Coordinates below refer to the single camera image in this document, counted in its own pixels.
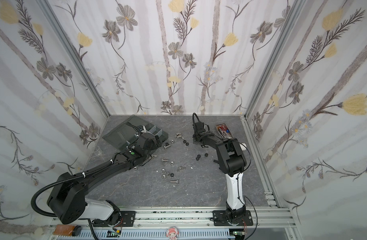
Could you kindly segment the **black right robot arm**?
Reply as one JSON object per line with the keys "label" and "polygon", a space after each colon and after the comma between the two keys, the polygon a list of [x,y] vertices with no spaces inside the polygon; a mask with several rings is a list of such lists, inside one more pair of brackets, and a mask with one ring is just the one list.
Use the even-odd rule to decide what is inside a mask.
{"label": "black right robot arm", "polygon": [[226,221],[237,225],[246,216],[246,202],[243,201],[243,174],[249,168],[242,145],[236,138],[217,136],[208,124],[200,120],[196,113],[192,114],[193,144],[202,148],[212,148],[217,154],[219,169],[226,176],[227,201]]}

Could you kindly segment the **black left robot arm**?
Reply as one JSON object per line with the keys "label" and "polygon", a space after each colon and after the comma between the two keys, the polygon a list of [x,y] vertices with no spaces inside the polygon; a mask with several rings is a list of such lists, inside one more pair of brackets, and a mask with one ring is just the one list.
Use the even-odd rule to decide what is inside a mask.
{"label": "black left robot arm", "polygon": [[64,225],[76,220],[108,227],[120,224],[122,214],[112,201],[90,200],[86,195],[112,177],[145,164],[168,139],[168,134],[156,127],[134,129],[135,139],[107,162],[75,175],[64,173],[56,182],[38,190],[30,201],[32,209],[42,216],[58,218]]}

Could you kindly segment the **steel wing nut far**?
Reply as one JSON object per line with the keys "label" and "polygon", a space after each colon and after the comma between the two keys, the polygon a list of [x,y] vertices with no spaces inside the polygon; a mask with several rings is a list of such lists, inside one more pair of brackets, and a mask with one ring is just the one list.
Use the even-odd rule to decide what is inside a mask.
{"label": "steel wing nut far", "polygon": [[182,134],[181,133],[176,133],[175,134],[175,137],[176,138],[180,138],[180,139],[182,139],[182,140],[184,140],[185,138],[182,136]]}

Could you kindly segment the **steel wing nut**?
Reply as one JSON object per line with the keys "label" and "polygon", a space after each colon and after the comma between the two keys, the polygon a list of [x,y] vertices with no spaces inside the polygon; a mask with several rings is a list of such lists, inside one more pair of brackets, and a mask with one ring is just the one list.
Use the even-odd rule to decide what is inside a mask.
{"label": "steel wing nut", "polygon": [[182,134],[181,133],[176,133],[175,134],[175,137],[176,138],[180,138],[180,139],[182,139],[182,140],[184,140],[185,138],[182,136]]}
{"label": "steel wing nut", "polygon": [[179,167],[177,168],[177,171],[178,171],[178,172],[180,172],[180,171],[185,170],[185,169],[186,169],[186,167],[179,166]]}

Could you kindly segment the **grey metal tool tray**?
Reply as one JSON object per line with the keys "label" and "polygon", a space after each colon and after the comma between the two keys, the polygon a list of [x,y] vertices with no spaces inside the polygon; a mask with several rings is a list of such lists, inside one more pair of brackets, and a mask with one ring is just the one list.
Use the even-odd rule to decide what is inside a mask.
{"label": "grey metal tool tray", "polygon": [[222,139],[232,139],[233,138],[233,135],[230,129],[228,128],[227,124],[225,123],[217,124],[215,125],[215,128],[216,128],[216,132],[220,135]]}

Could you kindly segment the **steel wing nut centre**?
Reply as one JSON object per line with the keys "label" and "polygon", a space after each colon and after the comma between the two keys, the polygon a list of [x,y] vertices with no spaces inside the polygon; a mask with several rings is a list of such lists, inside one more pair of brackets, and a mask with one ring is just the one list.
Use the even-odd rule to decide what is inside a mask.
{"label": "steel wing nut centre", "polygon": [[185,170],[185,169],[186,169],[186,167],[179,166],[179,167],[177,168],[177,171],[178,171],[178,172],[180,172],[180,171]]}

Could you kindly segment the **white plastic bottle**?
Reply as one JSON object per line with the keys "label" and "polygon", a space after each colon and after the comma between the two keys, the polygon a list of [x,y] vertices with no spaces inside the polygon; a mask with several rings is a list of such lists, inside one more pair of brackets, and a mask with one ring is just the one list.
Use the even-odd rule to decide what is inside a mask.
{"label": "white plastic bottle", "polygon": [[248,150],[246,144],[240,143],[240,147],[242,148],[243,151]]}

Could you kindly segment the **pink doll figure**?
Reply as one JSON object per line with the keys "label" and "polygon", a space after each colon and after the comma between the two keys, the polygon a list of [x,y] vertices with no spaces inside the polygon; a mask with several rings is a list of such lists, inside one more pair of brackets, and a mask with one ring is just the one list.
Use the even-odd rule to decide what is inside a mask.
{"label": "pink doll figure", "polygon": [[171,227],[166,231],[166,237],[169,238],[169,240],[177,240],[179,231],[176,227]]}

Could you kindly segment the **orange brown board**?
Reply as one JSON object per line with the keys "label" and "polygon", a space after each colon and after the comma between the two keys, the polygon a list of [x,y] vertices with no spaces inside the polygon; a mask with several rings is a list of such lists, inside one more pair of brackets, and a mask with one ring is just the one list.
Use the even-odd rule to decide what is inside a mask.
{"label": "orange brown board", "polygon": [[77,237],[82,230],[79,225],[57,225],[53,231],[55,236]]}

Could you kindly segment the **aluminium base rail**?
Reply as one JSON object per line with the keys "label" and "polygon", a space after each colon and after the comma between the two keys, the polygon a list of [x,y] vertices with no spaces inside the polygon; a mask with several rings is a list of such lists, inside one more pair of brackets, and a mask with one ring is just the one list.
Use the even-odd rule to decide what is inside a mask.
{"label": "aluminium base rail", "polygon": [[92,240],[166,240],[167,230],[178,229],[179,240],[300,240],[296,220],[287,208],[247,207],[244,222],[236,226],[218,226],[214,211],[221,207],[198,208],[124,208],[124,222],[117,228],[89,228],[87,221],[78,220],[81,232],[71,239]]}

